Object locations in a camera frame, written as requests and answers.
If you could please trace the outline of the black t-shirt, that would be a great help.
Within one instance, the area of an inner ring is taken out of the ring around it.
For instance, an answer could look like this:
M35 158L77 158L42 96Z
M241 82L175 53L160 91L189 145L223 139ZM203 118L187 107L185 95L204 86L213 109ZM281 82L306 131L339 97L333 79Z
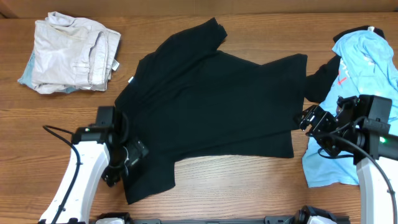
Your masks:
M175 186L175 163L200 156L291 158L307 56L262 65L222 52L216 19L171 35L115 101L148 155L123 178L128 203Z

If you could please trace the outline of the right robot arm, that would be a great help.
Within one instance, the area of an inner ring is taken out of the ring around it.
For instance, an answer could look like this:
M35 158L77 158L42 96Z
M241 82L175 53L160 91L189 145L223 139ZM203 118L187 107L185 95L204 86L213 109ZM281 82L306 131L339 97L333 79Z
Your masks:
M299 129L327 159L352 158L361 192L361 223L397 223L397 187L379 159L397 160L397 136L389 133L392 101L376 95L339 97L336 115L312 105L297 116Z

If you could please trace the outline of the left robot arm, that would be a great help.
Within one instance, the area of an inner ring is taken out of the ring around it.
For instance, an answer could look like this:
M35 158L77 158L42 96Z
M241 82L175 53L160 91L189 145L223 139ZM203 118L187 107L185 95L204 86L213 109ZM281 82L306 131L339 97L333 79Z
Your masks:
M110 187L130 174L148 155L142 141L131 139L128 118L113 106L100 106L96 121L80 127L69 140L70 160L60 186L40 223L88 223L100 180Z

